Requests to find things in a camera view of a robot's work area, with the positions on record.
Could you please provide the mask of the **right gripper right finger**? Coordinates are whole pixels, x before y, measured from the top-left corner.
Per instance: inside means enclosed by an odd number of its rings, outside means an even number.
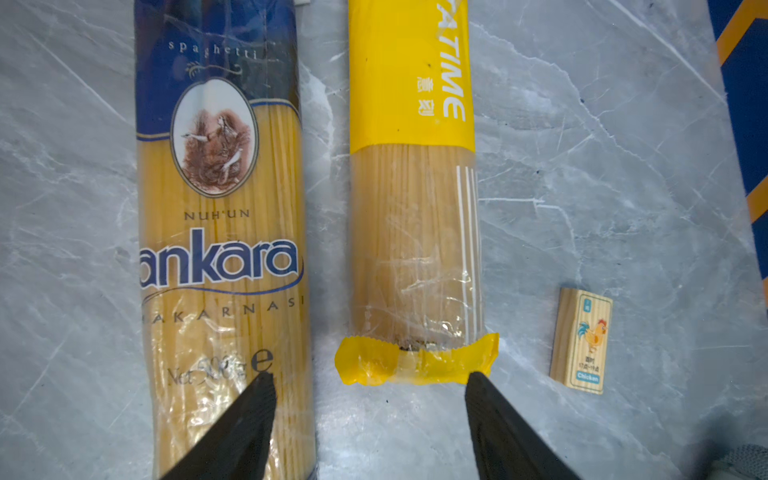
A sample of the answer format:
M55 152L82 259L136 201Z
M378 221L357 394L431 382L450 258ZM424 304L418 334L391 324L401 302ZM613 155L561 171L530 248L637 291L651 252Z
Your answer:
M481 479L577 477L483 373L469 375L465 403Z

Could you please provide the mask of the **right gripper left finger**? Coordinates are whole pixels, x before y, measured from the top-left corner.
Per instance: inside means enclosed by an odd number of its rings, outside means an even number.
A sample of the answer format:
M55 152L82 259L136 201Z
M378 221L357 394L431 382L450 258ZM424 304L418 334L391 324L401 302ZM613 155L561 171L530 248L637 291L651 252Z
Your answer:
M276 407L274 377L263 372L163 480L263 479Z

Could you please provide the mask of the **small tan tag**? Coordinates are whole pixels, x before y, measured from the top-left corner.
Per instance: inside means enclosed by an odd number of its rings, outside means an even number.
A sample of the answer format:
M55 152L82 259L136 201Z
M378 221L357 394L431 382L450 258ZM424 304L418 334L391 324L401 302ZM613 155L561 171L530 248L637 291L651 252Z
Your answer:
M602 395L613 300L585 290L560 290L549 376L566 387Z

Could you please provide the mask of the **blue yellow spaghetti bag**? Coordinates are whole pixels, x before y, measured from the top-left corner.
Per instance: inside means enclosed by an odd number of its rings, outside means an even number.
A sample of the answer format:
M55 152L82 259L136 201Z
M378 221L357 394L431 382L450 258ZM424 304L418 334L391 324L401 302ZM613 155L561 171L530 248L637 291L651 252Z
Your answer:
M296 9L134 5L139 278L162 476L260 374L268 479L316 468Z

